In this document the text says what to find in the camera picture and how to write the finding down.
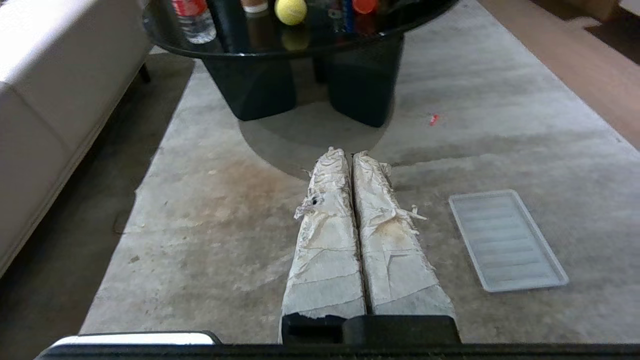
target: wooden floor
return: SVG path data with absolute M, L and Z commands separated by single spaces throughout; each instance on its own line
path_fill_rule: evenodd
M 576 21 L 582 14 L 559 6 L 557 0 L 479 2 L 584 102 L 640 149 L 640 65 L 634 62 L 640 61 L 638 18 L 626 14 L 611 23 L 583 28 Z

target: white plastic tray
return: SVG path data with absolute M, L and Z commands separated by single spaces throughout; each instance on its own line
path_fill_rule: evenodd
M 449 205 L 486 291 L 548 288 L 569 282 L 515 191 L 453 195 Z

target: water bottle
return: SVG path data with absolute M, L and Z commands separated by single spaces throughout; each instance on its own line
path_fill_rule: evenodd
M 194 44 L 216 38 L 216 26 L 205 0 L 172 0 L 184 36 Z

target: sofa leg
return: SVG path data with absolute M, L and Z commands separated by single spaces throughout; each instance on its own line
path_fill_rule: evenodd
M 146 63 L 142 64 L 142 66 L 140 67 L 140 70 L 138 71 L 138 74 L 140 74 L 142 81 L 146 83 L 151 82 L 151 75 L 149 75 L 149 69 L 147 69 Z

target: orange cap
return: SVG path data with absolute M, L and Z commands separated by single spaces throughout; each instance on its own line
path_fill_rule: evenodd
M 376 9 L 378 0 L 353 0 L 353 9 L 358 13 L 370 13 Z

